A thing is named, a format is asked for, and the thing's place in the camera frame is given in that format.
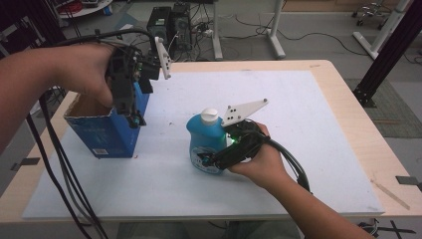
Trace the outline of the black table bracket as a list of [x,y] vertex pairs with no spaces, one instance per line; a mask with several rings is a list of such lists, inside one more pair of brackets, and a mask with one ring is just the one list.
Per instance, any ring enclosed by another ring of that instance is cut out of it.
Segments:
[[39,157],[27,157],[27,158],[23,158],[20,162],[15,162],[11,166],[11,170],[12,171],[18,171],[21,166],[37,165],[38,162],[39,162],[39,160],[40,160]]
[[399,184],[403,185],[415,185],[422,192],[422,182],[419,182],[418,179],[414,176],[396,176],[396,179]]

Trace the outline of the round white table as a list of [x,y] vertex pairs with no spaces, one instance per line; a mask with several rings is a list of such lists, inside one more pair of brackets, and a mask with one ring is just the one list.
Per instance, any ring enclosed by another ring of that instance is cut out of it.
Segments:
[[113,0],[67,0],[57,8],[62,19],[86,16],[99,11],[106,15],[111,14],[110,4]]

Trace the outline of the person's left hand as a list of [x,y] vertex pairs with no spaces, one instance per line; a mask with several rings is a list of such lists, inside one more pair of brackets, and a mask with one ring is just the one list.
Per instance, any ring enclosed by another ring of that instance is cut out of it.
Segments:
[[103,44],[82,44],[53,48],[52,83],[72,92],[112,106],[112,95],[106,83],[106,69],[114,47]]

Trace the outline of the white foam mat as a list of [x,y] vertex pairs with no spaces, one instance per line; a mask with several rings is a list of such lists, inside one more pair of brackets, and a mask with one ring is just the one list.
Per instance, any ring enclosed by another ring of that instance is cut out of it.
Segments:
[[61,143],[104,220],[282,218],[286,210],[244,176],[211,175],[190,162],[188,120],[206,108],[268,103],[251,118],[267,126],[305,170],[314,196],[347,216],[384,209],[308,71],[174,73],[153,82],[131,158],[97,159],[73,130]]

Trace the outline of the grey floor mat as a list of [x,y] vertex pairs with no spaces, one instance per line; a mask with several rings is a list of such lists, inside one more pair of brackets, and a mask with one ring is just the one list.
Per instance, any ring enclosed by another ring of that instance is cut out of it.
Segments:
[[384,137],[422,138],[422,121],[388,81],[380,85],[363,109]]

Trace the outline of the blue bottle with white cap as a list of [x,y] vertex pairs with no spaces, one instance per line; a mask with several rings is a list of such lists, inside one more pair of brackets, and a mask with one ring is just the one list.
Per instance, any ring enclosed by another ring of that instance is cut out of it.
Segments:
[[186,128],[189,131],[190,145],[189,156],[192,165],[203,172],[210,174],[221,174],[222,169],[216,166],[204,166],[200,153],[216,153],[227,147],[226,132],[221,126],[222,119],[218,111],[213,108],[206,108],[200,114],[193,116]]

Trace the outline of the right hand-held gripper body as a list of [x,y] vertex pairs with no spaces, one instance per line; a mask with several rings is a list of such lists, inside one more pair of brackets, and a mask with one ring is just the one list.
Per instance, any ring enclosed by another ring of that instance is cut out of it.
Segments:
[[226,169],[257,154],[266,136],[249,116],[267,103],[268,100],[263,99],[227,108],[221,126],[233,142],[212,156],[214,166]]

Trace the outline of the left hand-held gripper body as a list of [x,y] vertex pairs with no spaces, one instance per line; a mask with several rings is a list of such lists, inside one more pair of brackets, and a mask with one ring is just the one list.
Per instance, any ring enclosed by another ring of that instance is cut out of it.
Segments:
[[171,58],[162,42],[155,37],[153,49],[147,56],[132,45],[119,46],[112,54],[106,75],[110,77],[113,106],[118,115],[135,117],[137,111],[141,112],[137,107],[139,97],[135,86],[139,86],[143,94],[151,94],[151,80],[158,80],[159,74],[165,80],[171,77]]

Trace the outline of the angled white stand leg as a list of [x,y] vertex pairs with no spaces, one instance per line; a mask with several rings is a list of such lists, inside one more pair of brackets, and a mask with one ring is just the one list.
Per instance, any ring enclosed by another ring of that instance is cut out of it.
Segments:
[[400,0],[398,2],[398,4],[392,9],[388,19],[384,22],[384,25],[381,27],[380,32],[372,43],[369,43],[361,33],[352,33],[354,39],[361,45],[361,47],[373,60],[378,57],[381,47],[403,19],[406,8],[410,2],[411,0]]

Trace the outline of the black stool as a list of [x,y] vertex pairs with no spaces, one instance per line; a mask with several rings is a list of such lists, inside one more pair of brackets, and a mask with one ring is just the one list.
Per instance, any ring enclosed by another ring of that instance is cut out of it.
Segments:
[[392,9],[387,7],[384,1],[370,0],[368,3],[358,6],[351,14],[352,18],[356,18],[356,25],[362,26],[366,18],[377,17],[381,19],[377,29],[381,30],[392,13]]

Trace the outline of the black metal post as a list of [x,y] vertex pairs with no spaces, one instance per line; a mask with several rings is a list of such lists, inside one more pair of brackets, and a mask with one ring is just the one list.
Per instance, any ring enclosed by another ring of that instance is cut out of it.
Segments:
[[422,31],[422,0],[413,0],[394,32],[387,38],[378,57],[352,91],[358,102],[364,106],[376,93],[398,60]]

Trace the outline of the blue cardboard box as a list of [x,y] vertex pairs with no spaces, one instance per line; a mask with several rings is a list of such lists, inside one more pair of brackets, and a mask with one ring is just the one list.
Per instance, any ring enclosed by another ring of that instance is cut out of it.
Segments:
[[[137,107],[144,116],[149,94],[135,86]],[[128,121],[115,109],[106,108],[97,100],[77,94],[64,113],[64,119],[88,150],[97,158],[133,156],[141,126],[130,128]]]

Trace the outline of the person's right hand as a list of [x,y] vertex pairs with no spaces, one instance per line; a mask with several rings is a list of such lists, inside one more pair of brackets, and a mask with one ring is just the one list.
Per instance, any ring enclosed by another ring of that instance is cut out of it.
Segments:
[[266,143],[250,161],[239,162],[229,170],[248,177],[271,194],[288,192],[295,187],[295,182],[285,170],[281,154]]

